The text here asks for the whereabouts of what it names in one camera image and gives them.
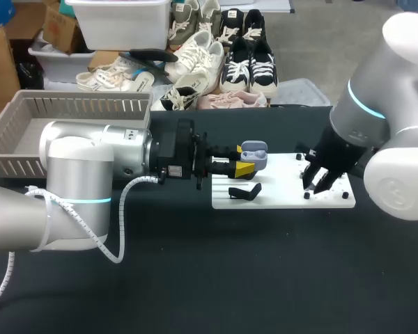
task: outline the black sneaker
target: black sneaker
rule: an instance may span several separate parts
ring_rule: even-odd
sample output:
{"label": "black sneaker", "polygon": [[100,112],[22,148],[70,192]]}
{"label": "black sneaker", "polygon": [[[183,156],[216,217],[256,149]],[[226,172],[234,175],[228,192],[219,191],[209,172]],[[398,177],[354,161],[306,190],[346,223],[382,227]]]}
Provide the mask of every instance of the black sneaker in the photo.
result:
{"label": "black sneaker", "polygon": [[243,35],[243,12],[236,8],[222,12],[222,26],[217,40],[223,44],[225,52],[228,52],[233,41]]}
{"label": "black sneaker", "polygon": [[265,40],[258,40],[251,52],[251,85],[249,92],[271,98],[277,93],[277,69],[274,54]]}
{"label": "black sneaker", "polygon": [[209,76],[204,72],[185,75],[156,101],[150,110],[187,110],[203,94],[208,85]]}
{"label": "black sneaker", "polygon": [[246,40],[237,37],[229,49],[220,77],[223,93],[247,91],[249,85],[249,52]]}
{"label": "black sneaker", "polygon": [[258,9],[250,10],[245,19],[243,38],[253,45],[257,40],[266,40],[265,18]]}

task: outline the yellow block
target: yellow block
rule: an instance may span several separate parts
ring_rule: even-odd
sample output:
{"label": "yellow block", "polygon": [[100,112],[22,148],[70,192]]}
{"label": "yellow block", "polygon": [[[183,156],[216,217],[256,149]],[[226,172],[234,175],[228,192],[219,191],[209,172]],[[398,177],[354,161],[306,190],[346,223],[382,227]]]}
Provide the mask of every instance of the yellow block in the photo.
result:
{"label": "yellow block", "polygon": [[239,162],[237,161],[235,165],[235,178],[251,174],[254,172],[254,163],[252,162]]}

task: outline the robotic arm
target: robotic arm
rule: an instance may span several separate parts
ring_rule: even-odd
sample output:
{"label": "robotic arm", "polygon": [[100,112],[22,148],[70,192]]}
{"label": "robotic arm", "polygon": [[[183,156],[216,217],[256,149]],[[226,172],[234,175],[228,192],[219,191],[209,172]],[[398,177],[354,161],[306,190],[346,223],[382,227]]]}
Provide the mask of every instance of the robotic arm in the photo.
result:
{"label": "robotic arm", "polygon": [[[230,178],[253,175],[240,147],[210,145],[194,132],[192,120],[179,120],[176,131],[152,138],[147,129],[80,122],[52,122],[40,138],[40,160],[47,170],[47,191],[70,205],[101,242],[109,228],[112,180],[163,183],[166,177],[195,176],[197,189],[210,173]],[[212,162],[212,157],[229,162]],[[123,222],[120,204],[120,224]],[[64,207],[0,187],[0,251],[80,251],[97,241]]]}
{"label": "robotic arm", "polygon": [[[327,191],[368,150],[364,171],[371,199],[392,216],[418,220],[418,14],[397,14],[356,69],[317,146],[304,150],[310,165],[302,179],[314,193]],[[328,169],[312,185],[320,167]]]}

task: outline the white spiral cable wrap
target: white spiral cable wrap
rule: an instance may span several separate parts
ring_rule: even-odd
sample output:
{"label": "white spiral cable wrap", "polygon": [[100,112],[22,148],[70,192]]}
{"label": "white spiral cable wrap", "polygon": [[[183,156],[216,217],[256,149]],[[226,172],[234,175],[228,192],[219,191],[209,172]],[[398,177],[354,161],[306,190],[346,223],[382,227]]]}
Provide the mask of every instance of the white spiral cable wrap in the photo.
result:
{"label": "white spiral cable wrap", "polygon": [[[98,245],[98,248],[107,256],[112,262],[114,263],[121,263],[124,258],[124,251],[125,251],[125,229],[124,229],[124,204],[125,198],[129,190],[138,183],[142,182],[150,182],[150,183],[158,183],[158,178],[153,176],[141,176],[137,177],[136,179],[130,181],[127,186],[123,189],[121,194],[121,198],[119,199],[119,255],[118,257],[111,254],[110,250],[99,240],[98,236],[89,228],[89,226],[82,220],[81,216],[72,208],[72,205],[66,202],[64,199],[50,193],[44,189],[34,189],[30,190],[25,195],[27,196],[43,196],[45,198],[45,202],[48,205],[48,200],[52,200],[57,203],[62,209],[66,211],[68,216],[70,216],[73,220],[75,220],[82,228],[84,229],[85,233]],[[0,297],[5,291],[6,286],[9,283],[11,274],[13,273],[14,267],[14,252],[9,252],[8,257],[8,267],[6,268],[6,273],[3,281],[0,284]]]}
{"label": "white spiral cable wrap", "polygon": [[8,285],[8,282],[11,279],[13,268],[14,268],[14,252],[9,252],[8,267],[6,268],[5,277],[0,284],[0,297],[4,293],[6,286]]}

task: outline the pink sneaker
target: pink sneaker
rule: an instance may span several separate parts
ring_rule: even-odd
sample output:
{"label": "pink sneaker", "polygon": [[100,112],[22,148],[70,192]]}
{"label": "pink sneaker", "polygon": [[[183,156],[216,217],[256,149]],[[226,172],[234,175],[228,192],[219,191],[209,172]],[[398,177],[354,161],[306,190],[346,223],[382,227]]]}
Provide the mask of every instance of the pink sneaker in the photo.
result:
{"label": "pink sneaker", "polygon": [[198,99],[197,109],[265,108],[268,104],[263,93],[251,94],[242,90],[220,95],[209,94]]}

